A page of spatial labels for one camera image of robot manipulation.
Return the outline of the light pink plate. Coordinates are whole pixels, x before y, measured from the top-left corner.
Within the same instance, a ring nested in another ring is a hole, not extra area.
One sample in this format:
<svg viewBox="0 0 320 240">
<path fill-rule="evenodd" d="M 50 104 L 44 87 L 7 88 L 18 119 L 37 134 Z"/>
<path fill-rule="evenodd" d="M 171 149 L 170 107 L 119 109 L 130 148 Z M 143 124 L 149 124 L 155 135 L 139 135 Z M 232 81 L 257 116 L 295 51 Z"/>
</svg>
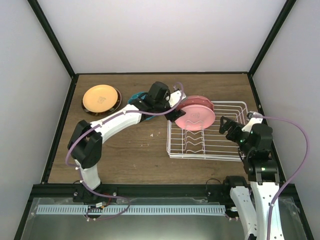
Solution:
<svg viewBox="0 0 320 240">
<path fill-rule="evenodd" d="M 216 120 L 216 115 L 209 107 L 192 104 L 184 106 L 182 111 L 185 115 L 179 117 L 175 124 L 187 131 L 200 131 L 210 127 Z"/>
</svg>

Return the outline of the teal plate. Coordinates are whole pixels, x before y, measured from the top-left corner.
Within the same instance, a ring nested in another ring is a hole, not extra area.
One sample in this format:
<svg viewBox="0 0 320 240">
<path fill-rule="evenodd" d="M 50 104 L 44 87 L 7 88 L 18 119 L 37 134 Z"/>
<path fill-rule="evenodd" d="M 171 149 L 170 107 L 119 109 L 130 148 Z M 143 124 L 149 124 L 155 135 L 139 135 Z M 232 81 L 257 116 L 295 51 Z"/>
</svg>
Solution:
<svg viewBox="0 0 320 240">
<path fill-rule="evenodd" d="M 128 104 L 132 104 L 133 103 L 133 101 L 135 100 L 135 99 L 144 99 L 145 98 L 145 95 L 147 94 L 147 92 L 138 92 L 138 93 L 135 93 L 134 95 L 132 95 L 131 97 L 130 97 L 130 99 L 127 101 L 127 103 Z M 141 121 L 148 121 L 148 120 L 150 120 L 150 119 L 152 119 L 152 118 L 154 118 L 154 116 L 152 116 L 152 115 L 142 115 L 141 116 Z"/>
</svg>

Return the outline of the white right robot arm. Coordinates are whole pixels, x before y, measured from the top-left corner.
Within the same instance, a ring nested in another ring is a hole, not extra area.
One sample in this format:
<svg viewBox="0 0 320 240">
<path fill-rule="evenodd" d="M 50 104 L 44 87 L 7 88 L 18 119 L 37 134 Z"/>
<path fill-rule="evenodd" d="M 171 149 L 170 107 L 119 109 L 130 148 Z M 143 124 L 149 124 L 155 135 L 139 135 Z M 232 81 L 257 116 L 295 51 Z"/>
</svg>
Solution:
<svg viewBox="0 0 320 240">
<path fill-rule="evenodd" d="M 280 170 L 272 159 L 273 129 L 263 123 L 263 116 L 250 112 L 243 125 L 222 116 L 219 133 L 236 143 L 249 183 L 240 176 L 227 176 L 223 182 L 223 198 L 233 202 L 247 240 L 282 240 L 279 195 Z"/>
</svg>

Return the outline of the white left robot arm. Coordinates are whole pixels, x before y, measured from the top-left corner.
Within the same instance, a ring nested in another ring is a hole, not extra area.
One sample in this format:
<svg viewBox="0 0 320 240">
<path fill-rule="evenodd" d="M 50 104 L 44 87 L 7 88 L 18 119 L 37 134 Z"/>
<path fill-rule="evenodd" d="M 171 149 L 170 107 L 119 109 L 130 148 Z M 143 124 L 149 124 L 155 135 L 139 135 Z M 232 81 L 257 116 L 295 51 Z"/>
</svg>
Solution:
<svg viewBox="0 0 320 240">
<path fill-rule="evenodd" d="M 108 139 L 156 116 L 165 116 L 168 121 L 174 122 L 185 115 L 183 110 L 178 109 L 179 104 L 187 98 L 183 84 L 177 82 L 173 89 L 170 91 L 166 84 L 156 81 L 149 91 L 135 94 L 117 112 L 90 123 L 85 120 L 77 123 L 67 145 L 65 163 L 79 172 L 79 182 L 85 188 L 84 195 L 89 201 L 97 202 L 105 197 L 102 194 L 98 162 Z"/>
</svg>

